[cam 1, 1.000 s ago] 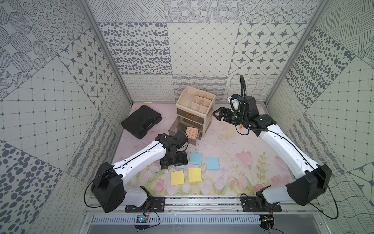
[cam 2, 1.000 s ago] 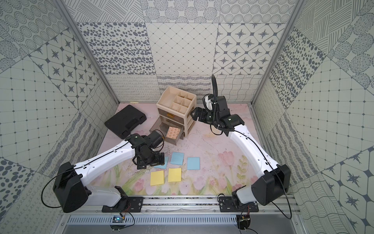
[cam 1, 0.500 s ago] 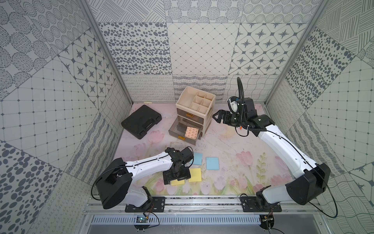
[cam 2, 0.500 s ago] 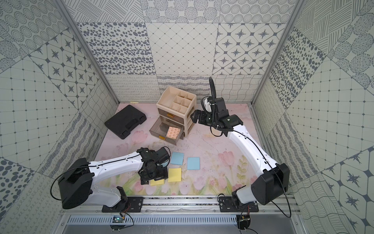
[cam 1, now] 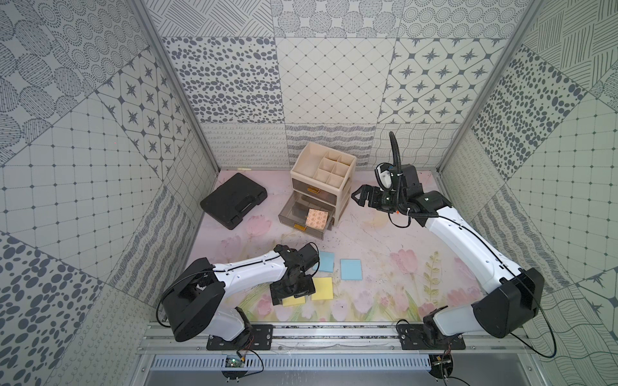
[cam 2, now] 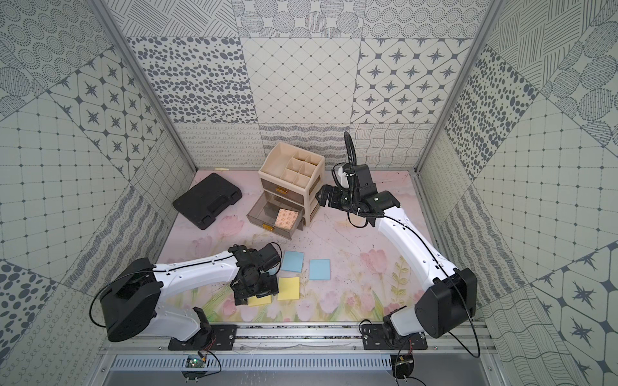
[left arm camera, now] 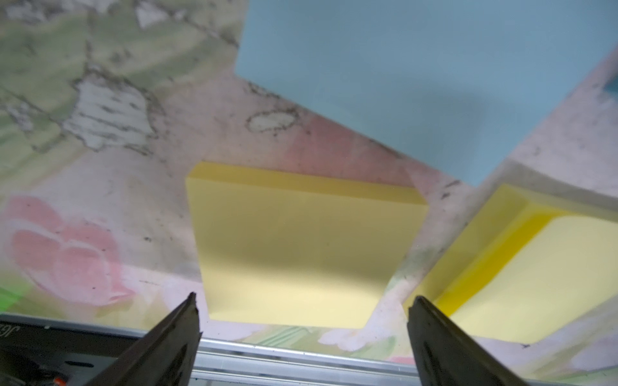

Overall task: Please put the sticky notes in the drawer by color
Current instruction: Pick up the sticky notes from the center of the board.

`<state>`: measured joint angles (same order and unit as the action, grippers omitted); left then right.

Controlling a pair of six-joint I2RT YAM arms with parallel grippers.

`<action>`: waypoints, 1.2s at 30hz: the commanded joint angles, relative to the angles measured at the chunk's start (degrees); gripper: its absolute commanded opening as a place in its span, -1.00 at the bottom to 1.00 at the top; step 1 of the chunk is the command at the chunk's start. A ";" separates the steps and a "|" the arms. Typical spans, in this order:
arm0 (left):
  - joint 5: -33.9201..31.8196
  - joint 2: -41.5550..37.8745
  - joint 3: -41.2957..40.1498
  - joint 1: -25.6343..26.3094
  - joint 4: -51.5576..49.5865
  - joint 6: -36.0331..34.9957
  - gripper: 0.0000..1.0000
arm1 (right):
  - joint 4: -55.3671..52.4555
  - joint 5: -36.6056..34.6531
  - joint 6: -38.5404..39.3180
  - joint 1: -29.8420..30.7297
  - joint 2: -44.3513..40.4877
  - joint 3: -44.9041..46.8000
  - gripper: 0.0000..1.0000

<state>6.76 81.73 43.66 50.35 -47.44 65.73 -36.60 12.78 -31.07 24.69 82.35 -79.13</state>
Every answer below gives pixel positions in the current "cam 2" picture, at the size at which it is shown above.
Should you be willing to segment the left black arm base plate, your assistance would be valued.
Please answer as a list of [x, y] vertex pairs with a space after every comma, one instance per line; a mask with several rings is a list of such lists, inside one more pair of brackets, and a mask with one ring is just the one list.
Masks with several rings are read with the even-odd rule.
[[171, 338], [167, 349], [172, 352], [184, 351], [231, 351], [236, 340], [238, 325], [219, 324], [201, 328], [185, 342]]

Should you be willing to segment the yellow sticky pad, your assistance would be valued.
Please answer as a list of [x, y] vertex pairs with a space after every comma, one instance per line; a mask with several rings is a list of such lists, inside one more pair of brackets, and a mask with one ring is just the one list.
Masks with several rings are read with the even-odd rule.
[[264, 297], [251, 297], [248, 298], [248, 306], [249, 307], [261, 307], [261, 306], [266, 306], [266, 305], [270, 305], [272, 303], [272, 296], [271, 295], [267, 295]]
[[294, 301], [300, 299], [300, 278], [280, 278], [278, 280], [279, 301]]

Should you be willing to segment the clear grey drawer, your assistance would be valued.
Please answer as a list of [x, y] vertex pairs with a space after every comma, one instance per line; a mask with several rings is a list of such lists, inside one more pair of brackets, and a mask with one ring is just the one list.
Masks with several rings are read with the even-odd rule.
[[306, 202], [312, 202], [315, 198], [309, 194], [303, 195], [289, 188], [281, 187], [277, 183], [272, 183], [266, 179], [261, 179], [262, 187], [269, 193], [281, 196], [284, 199], [293, 201], [297, 204], [305, 204]]
[[291, 240], [304, 226], [304, 209], [298, 204], [264, 191], [247, 214], [249, 222]]

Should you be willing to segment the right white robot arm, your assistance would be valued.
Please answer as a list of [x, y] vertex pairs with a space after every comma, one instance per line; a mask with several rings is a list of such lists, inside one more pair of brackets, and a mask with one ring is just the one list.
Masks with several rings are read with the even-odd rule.
[[365, 218], [400, 252], [410, 266], [423, 294], [411, 307], [385, 317], [387, 330], [405, 336], [424, 332], [439, 338], [476, 313], [477, 278], [470, 269], [458, 269], [412, 224], [401, 204], [389, 191], [353, 196], [337, 186], [324, 185], [315, 194], [321, 207]]

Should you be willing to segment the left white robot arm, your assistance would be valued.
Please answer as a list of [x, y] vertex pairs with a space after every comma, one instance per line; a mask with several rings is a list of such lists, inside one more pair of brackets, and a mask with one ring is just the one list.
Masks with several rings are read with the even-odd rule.
[[205, 311], [167, 305], [167, 299], [203, 286], [224, 283], [233, 291], [233, 305], [249, 299], [278, 294], [276, 277], [281, 265], [279, 248], [262, 249], [237, 245], [189, 262], [152, 264], [146, 258], [132, 262], [120, 275], [99, 290], [107, 338], [123, 342], [139, 335], [167, 337], [171, 351], [199, 350], [233, 345], [234, 334], [218, 338]]

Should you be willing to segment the beige desktop drawer organizer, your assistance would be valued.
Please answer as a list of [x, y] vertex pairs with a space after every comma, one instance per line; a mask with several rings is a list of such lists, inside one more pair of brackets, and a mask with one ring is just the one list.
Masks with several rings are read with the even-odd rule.
[[[279, 142], [267, 155], [258, 174], [260, 179], [315, 198], [315, 193], [323, 186], [324, 171], [325, 157], [322, 155]], [[304, 209], [304, 225], [310, 225], [319, 208], [316, 198], [298, 205]]]

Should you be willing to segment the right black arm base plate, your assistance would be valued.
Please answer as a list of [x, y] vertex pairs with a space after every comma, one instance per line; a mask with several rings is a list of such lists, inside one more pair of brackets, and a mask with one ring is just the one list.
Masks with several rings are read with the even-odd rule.
[[362, 323], [358, 329], [365, 351], [401, 350], [409, 352], [428, 349], [423, 333], [401, 336], [381, 323]]

